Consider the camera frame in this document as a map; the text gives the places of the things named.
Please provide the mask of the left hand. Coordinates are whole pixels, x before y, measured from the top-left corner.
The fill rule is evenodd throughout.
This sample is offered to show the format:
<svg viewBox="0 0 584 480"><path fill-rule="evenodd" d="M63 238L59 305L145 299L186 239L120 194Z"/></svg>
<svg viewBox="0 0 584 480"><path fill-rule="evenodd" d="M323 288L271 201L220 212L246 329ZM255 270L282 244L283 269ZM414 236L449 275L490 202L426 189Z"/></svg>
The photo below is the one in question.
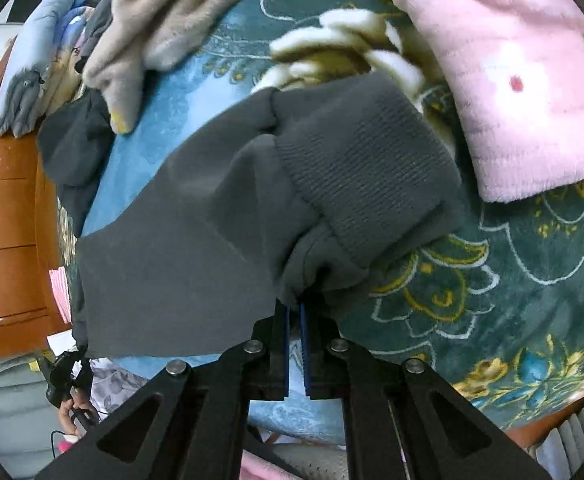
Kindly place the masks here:
<svg viewBox="0 0 584 480"><path fill-rule="evenodd" d="M71 391L71 397L62 401L58 409L59 422L65 434L81 437L85 433L83 426L76 422L75 413L78 410L89 412L91 417L98 422L99 414L91 404L89 396L86 396L83 390L75 388Z"/></svg>

